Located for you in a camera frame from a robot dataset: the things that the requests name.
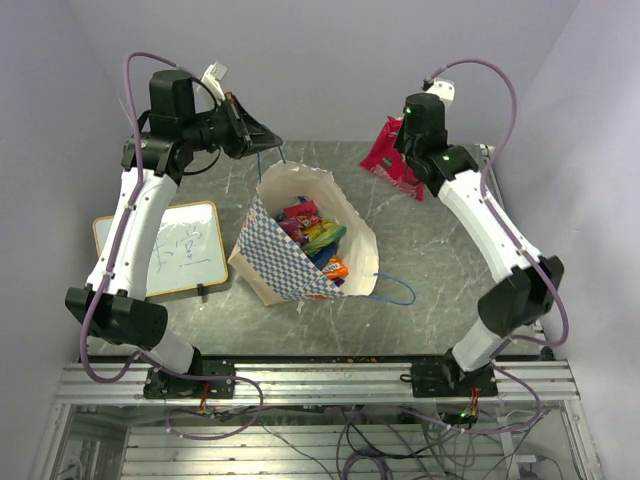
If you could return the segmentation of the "aluminium frame rail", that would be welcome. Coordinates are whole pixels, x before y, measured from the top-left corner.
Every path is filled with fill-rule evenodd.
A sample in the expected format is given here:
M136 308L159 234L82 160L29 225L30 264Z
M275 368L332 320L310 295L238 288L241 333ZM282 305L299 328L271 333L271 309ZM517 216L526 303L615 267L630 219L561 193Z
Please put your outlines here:
M498 394L484 397L489 402L528 402L531 394L510 379L513 375L532 387L541 400L578 400L580 394L565 361L503 362L495 374ZM412 387L400 380L409 372L408 363L353 364L239 364L237 373L256 382L267 405L348 405L429 403L417 398ZM143 386L148 368L138 364L122 380L103 385L93 382L77 364L64 370L54 395L59 403L111 406L196 406L200 399L146 399Z

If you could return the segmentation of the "red crisps bag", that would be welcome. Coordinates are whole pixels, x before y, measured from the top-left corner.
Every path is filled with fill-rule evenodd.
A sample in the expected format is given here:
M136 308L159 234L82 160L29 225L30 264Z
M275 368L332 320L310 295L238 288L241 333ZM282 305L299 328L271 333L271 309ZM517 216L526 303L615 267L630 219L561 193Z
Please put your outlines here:
M424 185L409 171L404 157L395 149L397 135L402 119L388 116L374 144L360 162L360 167L379 178L386 180L399 191L422 202Z

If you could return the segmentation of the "blue checkered paper bag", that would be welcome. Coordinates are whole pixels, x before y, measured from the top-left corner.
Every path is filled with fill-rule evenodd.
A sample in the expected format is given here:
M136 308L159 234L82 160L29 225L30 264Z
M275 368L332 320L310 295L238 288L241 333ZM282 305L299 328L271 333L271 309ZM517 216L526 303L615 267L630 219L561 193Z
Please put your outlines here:
M287 159L257 172L228 262L262 302L376 299L376 235L332 173Z

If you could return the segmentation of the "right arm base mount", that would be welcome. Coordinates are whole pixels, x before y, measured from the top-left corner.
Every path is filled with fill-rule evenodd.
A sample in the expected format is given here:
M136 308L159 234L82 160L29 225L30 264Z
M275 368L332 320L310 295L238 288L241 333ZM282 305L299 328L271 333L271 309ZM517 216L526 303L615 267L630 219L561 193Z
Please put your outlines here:
M415 398L470 398L473 394L484 398L498 395L491 367L465 372L452 358L424 357L413 362L409 372L401 374L399 379L411 386Z

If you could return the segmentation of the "green yellow candy bag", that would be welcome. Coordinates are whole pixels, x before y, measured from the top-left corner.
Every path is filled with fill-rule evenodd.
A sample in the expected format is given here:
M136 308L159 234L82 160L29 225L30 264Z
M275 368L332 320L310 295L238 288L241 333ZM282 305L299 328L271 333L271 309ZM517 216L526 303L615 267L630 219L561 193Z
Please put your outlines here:
M308 238L301 249L306 255L313 255L320 249L339 241L347 232L345 226L323 220L303 231Z

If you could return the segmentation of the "small whiteboard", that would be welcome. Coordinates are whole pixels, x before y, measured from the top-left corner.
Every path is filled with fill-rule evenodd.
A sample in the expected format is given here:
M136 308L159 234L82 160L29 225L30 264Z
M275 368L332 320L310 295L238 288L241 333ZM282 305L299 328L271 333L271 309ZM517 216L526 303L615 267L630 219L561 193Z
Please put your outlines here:
M118 244L105 292L135 299L220 285L228 267L218 213L203 201L169 207L149 226L131 215Z

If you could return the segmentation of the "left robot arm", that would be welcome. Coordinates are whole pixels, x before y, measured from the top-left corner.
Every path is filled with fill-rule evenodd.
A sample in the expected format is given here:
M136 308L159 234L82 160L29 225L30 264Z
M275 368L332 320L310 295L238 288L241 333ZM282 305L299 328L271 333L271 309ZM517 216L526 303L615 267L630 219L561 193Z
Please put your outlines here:
M88 339L134 348L168 376L182 397L203 387L202 355L168 325L165 307L146 300L148 267L164 212L200 151L240 159L282 146L282 139L254 119L230 92L212 109L195 106L197 79L162 70L149 81L150 108L133 117L133 135L123 149L120 197L106 243L84 287L68 289L65 305L81 325L80 361L88 376L108 384L91 367Z

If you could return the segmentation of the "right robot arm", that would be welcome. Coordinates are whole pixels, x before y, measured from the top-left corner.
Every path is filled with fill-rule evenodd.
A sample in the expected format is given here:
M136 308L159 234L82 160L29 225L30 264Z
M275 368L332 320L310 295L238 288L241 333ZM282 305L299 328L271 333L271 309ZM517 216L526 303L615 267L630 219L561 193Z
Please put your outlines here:
M459 396L475 385L511 334L551 310L564 266L518 233L487 189L471 153L449 144L445 104L437 95L407 96L403 114L395 149L414 177L456 216L495 282L478 301L473 326L440 361L442 387Z

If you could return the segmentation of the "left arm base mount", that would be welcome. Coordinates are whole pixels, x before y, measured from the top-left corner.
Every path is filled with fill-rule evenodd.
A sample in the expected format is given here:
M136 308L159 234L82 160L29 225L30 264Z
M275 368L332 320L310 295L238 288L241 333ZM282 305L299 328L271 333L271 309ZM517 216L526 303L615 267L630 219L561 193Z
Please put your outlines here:
M236 369L226 360L204 360L196 380L149 369L143 387L143 397L151 400L231 399L235 390Z

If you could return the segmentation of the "orange Fox's candy pack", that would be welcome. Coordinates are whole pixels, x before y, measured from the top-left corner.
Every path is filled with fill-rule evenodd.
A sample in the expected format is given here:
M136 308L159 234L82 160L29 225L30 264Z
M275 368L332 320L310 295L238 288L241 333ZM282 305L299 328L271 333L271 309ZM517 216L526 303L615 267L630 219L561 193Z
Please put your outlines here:
M322 269L322 273L329 280L336 280L347 277L349 269L338 256L332 256Z

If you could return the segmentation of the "red snack packet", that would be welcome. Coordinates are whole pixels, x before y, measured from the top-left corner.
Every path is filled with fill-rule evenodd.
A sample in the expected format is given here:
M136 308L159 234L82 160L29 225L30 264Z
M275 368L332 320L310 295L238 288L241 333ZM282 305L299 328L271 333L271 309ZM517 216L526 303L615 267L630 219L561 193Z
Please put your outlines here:
M300 201L283 209L287 220L296 220L301 229L311 227L320 222L318 208L313 200Z

